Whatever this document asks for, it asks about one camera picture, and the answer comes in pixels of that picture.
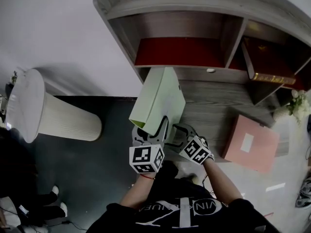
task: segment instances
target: person's arm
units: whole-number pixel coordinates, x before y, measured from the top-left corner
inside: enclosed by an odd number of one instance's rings
[[[144,175],[150,178],[154,178],[156,173],[149,173]],[[153,179],[148,179],[140,175],[134,186],[125,194],[120,202],[120,205],[138,209],[141,204],[147,200],[153,183]]]
[[[212,159],[206,159],[203,166],[212,185],[216,198],[226,204],[243,199],[241,193]]]

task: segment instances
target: white label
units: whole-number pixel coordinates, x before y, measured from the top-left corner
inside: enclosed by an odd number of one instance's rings
[[[254,136],[248,133],[245,133],[244,140],[241,146],[241,150],[249,153],[252,147]]]

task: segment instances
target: white floor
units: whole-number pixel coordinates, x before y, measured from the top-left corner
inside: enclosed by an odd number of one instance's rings
[[[308,173],[306,151],[310,145],[307,135],[307,118],[299,127],[294,118],[288,117],[290,128],[289,154],[275,158],[273,169],[268,174],[261,174],[246,169],[235,163],[218,163],[219,167],[233,181],[245,199],[252,202],[255,209],[283,233],[303,232],[308,224],[311,208],[295,208],[295,201],[301,184]],[[196,173],[203,180],[205,172],[202,166],[190,162],[178,163],[179,176]],[[209,191],[211,186],[206,179],[205,187]]]

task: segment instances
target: dark gray floor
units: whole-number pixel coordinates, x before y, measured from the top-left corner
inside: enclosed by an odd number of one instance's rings
[[[105,97],[59,98],[97,114],[104,127],[100,139],[86,142],[39,134],[32,144],[23,145],[36,162],[39,194],[49,193],[56,184],[59,200],[68,207],[69,220],[87,229],[109,203],[119,202],[135,181],[136,174],[128,163],[133,128],[128,118],[134,102]],[[54,233],[81,232],[72,225],[51,229]]]

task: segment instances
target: white sneaker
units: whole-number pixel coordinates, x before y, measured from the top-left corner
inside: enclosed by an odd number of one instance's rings
[[[68,217],[68,209],[64,202],[60,203],[60,208],[65,212],[65,217]]]
[[[58,189],[58,187],[55,185],[55,186],[53,186],[53,188],[52,188],[52,192],[53,193],[55,193],[56,195],[58,195],[58,193],[59,193],[59,189]]]

